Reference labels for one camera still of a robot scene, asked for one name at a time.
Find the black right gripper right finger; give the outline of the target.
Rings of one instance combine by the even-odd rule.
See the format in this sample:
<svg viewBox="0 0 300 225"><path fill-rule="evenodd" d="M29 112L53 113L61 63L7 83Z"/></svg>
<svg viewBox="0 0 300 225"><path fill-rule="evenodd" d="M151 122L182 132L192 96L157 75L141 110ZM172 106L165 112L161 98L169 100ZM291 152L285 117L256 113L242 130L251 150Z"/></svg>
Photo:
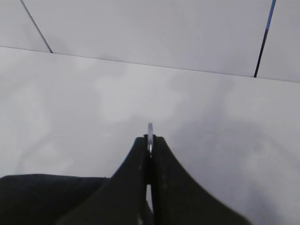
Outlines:
<svg viewBox="0 0 300 225"><path fill-rule="evenodd" d="M249 225L250 222L199 185L163 137L153 137L151 195L156 225Z"/></svg>

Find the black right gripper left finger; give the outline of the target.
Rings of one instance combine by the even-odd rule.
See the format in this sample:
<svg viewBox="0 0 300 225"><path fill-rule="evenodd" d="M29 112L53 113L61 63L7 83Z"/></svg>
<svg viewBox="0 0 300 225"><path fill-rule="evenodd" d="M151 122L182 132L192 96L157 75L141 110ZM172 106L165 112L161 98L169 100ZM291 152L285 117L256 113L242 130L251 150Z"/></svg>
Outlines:
<svg viewBox="0 0 300 225"><path fill-rule="evenodd" d="M147 160L147 140L138 137L115 174L57 224L152 225L153 213L146 201Z"/></svg>

